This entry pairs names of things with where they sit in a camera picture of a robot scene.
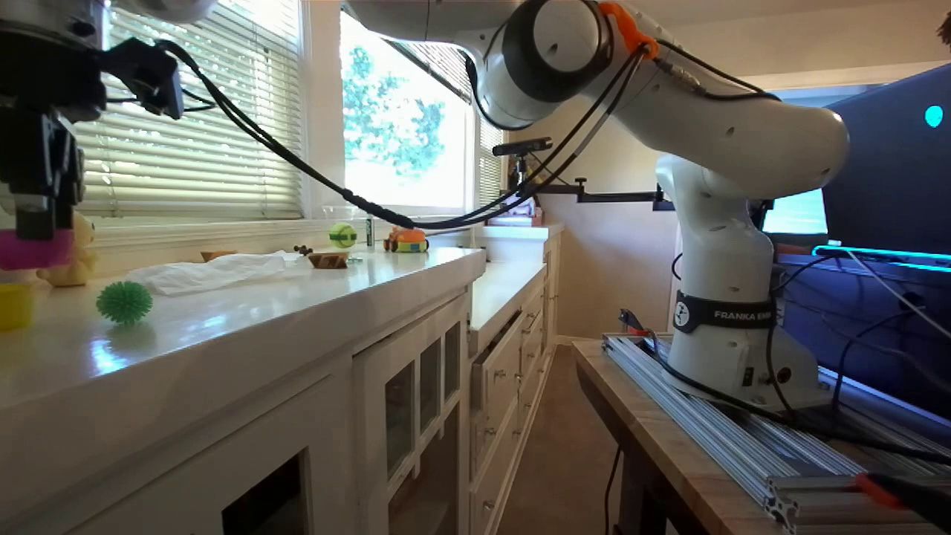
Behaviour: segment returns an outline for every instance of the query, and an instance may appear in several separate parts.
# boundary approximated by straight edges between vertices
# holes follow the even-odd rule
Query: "white wall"
[[[803,5],[807,8],[782,18],[677,24],[668,32],[696,56],[766,88],[888,82],[951,56],[937,38],[951,8],[944,0]],[[519,137],[559,140],[580,114],[582,103],[570,103]],[[651,189],[653,157],[619,125],[607,125],[564,179],[586,176],[589,189]],[[543,209],[549,222],[564,225],[555,331],[561,336],[610,333],[619,328],[622,305],[635,308],[653,331],[665,331],[675,216],[651,215],[644,204],[573,204],[568,195],[543,195]]]

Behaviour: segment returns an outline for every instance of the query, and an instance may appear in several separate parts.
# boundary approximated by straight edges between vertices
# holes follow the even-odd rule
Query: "window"
[[[110,11],[106,41],[168,38],[265,131],[302,152],[302,2],[220,0],[197,26]],[[182,87],[204,96],[182,65]],[[173,121],[139,103],[110,103],[103,119],[76,125],[85,154],[84,215],[97,216],[299,216],[298,172],[237,131],[220,111]]]
[[[461,78],[461,51],[402,45],[442,78]],[[360,195],[406,215],[461,215],[473,204],[476,114],[379,35],[342,14],[344,179]]]

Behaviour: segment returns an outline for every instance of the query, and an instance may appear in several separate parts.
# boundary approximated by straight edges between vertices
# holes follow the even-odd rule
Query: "window blinds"
[[[179,41],[203,70],[265,131],[302,152],[302,11],[299,0],[223,0],[197,26],[113,8],[106,41]],[[182,65],[182,87],[204,96]],[[130,97],[119,81],[106,96]],[[139,103],[110,103],[103,119],[76,125],[85,157],[84,215],[97,216],[299,216],[298,172],[237,131],[220,111],[183,119]]]

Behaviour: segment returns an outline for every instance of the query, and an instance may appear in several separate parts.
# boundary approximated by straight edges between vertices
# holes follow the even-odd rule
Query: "pink object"
[[[0,232],[0,270],[33,270],[70,261],[70,228],[60,228],[53,240],[23,240]]]

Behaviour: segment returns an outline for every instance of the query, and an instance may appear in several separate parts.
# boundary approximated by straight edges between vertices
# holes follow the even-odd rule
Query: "wooden floor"
[[[589,406],[570,353],[555,350],[498,535],[604,531],[611,457],[616,439]]]

